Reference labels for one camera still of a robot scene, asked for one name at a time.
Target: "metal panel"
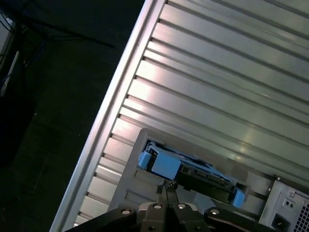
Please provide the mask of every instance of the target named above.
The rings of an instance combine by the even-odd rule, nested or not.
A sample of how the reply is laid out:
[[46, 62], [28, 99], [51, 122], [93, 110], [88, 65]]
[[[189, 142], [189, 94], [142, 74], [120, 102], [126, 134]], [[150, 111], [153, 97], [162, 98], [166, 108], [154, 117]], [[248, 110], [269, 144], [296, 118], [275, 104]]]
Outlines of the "metal panel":
[[90, 197], [85, 197], [81, 211], [91, 218], [95, 218], [107, 212], [108, 205], [96, 201]]
[[[305, 2], [147, 0], [51, 231], [97, 212], [86, 195], [110, 204], [142, 128], [309, 187]], [[243, 179], [253, 180], [256, 196], [267, 195], [268, 180]], [[135, 189], [124, 201], [137, 206], [151, 194]]]

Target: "blue drive bracket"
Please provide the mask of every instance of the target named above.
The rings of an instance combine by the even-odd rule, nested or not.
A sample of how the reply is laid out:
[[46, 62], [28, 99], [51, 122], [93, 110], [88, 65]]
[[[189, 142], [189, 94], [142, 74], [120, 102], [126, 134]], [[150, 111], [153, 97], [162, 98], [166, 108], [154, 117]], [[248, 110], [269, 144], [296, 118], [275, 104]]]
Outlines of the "blue drive bracket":
[[148, 141], [146, 148], [139, 156], [138, 164], [142, 169], [168, 180], [175, 180], [176, 176], [178, 176], [178, 179], [176, 179], [177, 181], [180, 181], [179, 175], [183, 175], [184, 168], [189, 168], [194, 175], [189, 175], [191, 181], [189, 181], [189, 183], [183, 183], [184, 187], [193, 186], [193, 189], [196, 189], [197, 186], [194, 184], [192, 185], [191, 182], [199, 179], [199, 185], [203, 183], [205, 188], [207, 188], [210, 183], [211, 185], [216, 183], [214, 185], [223, 191], [226, 191], [226, 188], [234, 189], [231, 190], [231, 194], [234, 193], [233, 198], [228, 202], [237, 208], [240, 208], [245, 200], [245, 194], [232, 184], [230, 177], [215, 169], [211, 164], [199, 160], [196, 157], [180, 153], [171, 147], [165, 147], [153, 141]]
[[174, 180], [181, 163], [182, 162], [175, 157], [158, 154], [151, 171], [169, 180]]

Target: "black cable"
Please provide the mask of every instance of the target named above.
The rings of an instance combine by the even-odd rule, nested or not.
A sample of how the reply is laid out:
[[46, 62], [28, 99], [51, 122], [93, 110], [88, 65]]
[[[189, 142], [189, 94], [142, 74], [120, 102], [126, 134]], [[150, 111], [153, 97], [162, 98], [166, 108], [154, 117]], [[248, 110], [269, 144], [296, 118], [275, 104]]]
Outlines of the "black cable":
[[70, 31], [70, 30], [67, 30], [65, 28], [62, 28], [62, 27], [59, 27], [59, 26], [56, 26], [56, 25], [52, 25], [50, 23], [47, 23], [47, 22], [44, 22], [44, 21], [41, 21], [41, 20], [38, 20], [38, 19], [35, 19], [35, 18], [26, 17], [25, 22], [28, 22], [28, 23], [32, 22], [34, 24], [39, 24], [39, 25], [42, 25], [44, 27], [52, 28], [52, 29], [61, 31], [61, 32], [66, 33], [66, 34], [71, 34], [73, 36], [76, 36], [78, 38], [82, 38], [84, 40], [89, 40], [89, 41], [92, 41], [92, 42], [95, 42], [95, 43], [98, 43], [98, 44], [101, 44], [101, 45], [104, 45], [104, 46], [107, 46], [107, 47], [110, 47], [110, 48], [116, 48], [115, 45], [113, 45], [113, 44], [103, 42], [103, 41], [97, 40], [95, 38], [91, 38], [89, 36], [86, 36], [86, 35], [83, 35], [83, 34], [80, 34], [80, 33], [74, 32], [74, 31]]
[[2, 18], [4, 19], [4, 21], [7, 23], [7, 25], [10, 27], [11, 29], [11, 33], [15, 33], [15, 30], [12, 28], [12, 26], [9, 24], [9, 22], [6, 20], [5, 16], [0, 12], [0, 15], [2, 16]]
[[4, 23], [2, 23], [2, 21], [0, 20], [0, 23], [2, 24], [2, 26], [4, 26], [5, 29], [7, 29], [10, 33], [14, 33], [13, 31], [11, 31], [10, 29], [8, 29]]

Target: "metal screw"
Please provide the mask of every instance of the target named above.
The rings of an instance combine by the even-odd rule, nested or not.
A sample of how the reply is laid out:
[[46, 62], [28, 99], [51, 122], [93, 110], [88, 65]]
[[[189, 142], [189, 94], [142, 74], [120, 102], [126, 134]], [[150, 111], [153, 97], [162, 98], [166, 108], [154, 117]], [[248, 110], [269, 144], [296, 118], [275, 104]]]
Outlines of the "metal screw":
[[121, 211], [122, 214], [129, 214], [131, 213], [131, 211], [129, 209], [124, 209], [123, 211]]
[[184, 204], [179, 204], [179, 205], [178, 205], [178, 208], [184, 209], [184, 208], [185, 208], [185, 205], [184, 205]]
[[217, 209], [212, 209], [212, 210], [211, 210], [211, 213], [214, 214], [214, 215], [217, 215], [217, 214], [219, 214], [220, 212], [219, 212], [219, 210], [217, 210]]

